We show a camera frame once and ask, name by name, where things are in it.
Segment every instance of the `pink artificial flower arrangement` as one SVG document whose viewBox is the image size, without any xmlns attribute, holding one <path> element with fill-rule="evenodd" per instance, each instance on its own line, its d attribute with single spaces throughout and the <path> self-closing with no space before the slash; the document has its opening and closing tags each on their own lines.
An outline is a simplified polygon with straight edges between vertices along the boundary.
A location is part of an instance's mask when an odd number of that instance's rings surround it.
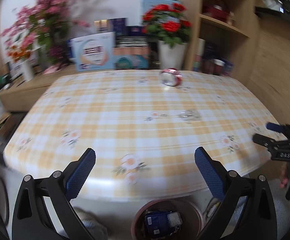
<svg viewBox="0 0 290 240">
<path fill-rule="evenodd" d="M 72 2 L 75 0 L 36 0 L 35 6 L 22 7 L 16 14 L 16 22 L 1 34 L 1 36 L 9 35 L 5 41 L 7 49 L 12 45 L 12 39 L 17 34 L 15 42 L 20 41 L 22 49 L 31 50 L 35 40 L 39 45 L 45 46 L 47 51 L 55 46 L 59 39 L 67 36 L 69 31 L 68 6 Z M 72 24 L 90 26 L 89 23 L 78 19 L 72 20 Z"/>
</svg>

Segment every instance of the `yellow and white tablecloth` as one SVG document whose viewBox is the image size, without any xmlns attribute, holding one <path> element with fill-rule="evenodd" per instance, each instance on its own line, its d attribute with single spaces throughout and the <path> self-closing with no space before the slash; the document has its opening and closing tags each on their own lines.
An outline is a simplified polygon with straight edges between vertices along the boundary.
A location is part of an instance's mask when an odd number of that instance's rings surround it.
<svg viewBox="0 0 290 240">
<path fill-rule="evenodd" d="M 161 84 L 159 70 L 61 77 L 18 127 L 5 148 L 6 163 L 48 177 L 92 148 L 96 164 L 80 195 L 114 201 L 205 188 L 194 162 L 199 146 L 240 175 L 264 164 L 270 154 L 252 135 L 280 138 L 265 128 L 276 122 L 265 106 L 235 79 L 182 75 L 178 87 Z"/>
</svg>

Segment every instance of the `blue gripper pad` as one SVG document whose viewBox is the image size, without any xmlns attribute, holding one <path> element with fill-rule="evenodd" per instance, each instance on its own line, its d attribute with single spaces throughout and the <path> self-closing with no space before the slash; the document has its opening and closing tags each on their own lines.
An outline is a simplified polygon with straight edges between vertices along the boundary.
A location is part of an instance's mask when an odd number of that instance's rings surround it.
<svg viewBox="0 0 290 240">
<path fill-rule="evenodd" d="M 223 201 L 225 197 L 224 182 L 216 169 L 212 165 L 212 159 L 204 150 L 203 147 L 199 147 L 195 151 L 195 163 L 200 173 L 202 174 L 209 190 L 213 197 L 219 201 Z"/>
<path fill-rule="evenodd" d="M 279 132 L 279 133 L 283 133 L 285 131 L 285 128 L 282 125 L 275 124 L 272 122 L 268 122 L 266 124 L 266 128 L 268 130 L 272 130 L 272 131 Z"/>
<path fill-rule="evenodd" d="M 87 149 L 84 158 L 79 160 L 79 164 L 73 171 L 71 176 L 65 183 L 65 197 L 68 201 L 76 198 L 81 191 L 87 177 L 93 169 L 96 161 L 95 151 L 93 149 Z"/>
</svg>

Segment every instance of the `shiny red and silver object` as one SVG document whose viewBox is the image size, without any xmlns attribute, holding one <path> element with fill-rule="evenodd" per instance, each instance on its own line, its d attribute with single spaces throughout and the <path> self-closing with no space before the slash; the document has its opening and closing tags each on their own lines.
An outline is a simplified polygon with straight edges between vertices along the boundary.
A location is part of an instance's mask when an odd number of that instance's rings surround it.
<svg viewBox="0 0 290 240">
<path fill-rule="evenodd" d="M 178 86 L 182 82 L 181 72 L 176 68 L 166 68 L 159 74 L 162 83 L 167 86 Z"/>
</svg>

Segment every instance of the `wooden shelf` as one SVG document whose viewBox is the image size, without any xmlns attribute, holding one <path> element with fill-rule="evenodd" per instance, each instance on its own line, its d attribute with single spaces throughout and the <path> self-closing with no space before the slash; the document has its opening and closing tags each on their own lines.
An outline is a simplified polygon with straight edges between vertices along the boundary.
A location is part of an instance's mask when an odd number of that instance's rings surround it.
<svg viewBox="0 0 290 240">
<path fill-rule="evenodd" d="M 237 29 L 236 27 L 229 25 L 225 22 L 222 22 L 220 20 L 214 19 L 212 17 L 203 15 L 203 14 L 199 14 L 200 18 L 202 19 L 203 23 L 218 27 L 220 29 L 226 30 L 226 31 L 230 31 L 230 32 L 234 32 L 234 33 L 238 33 L 241 34 L 243 36 L 248 37 L 248 35 L 246 33 L 244 33 L 243 31 L 241 31 L 240 29 Z"/>
</svg>

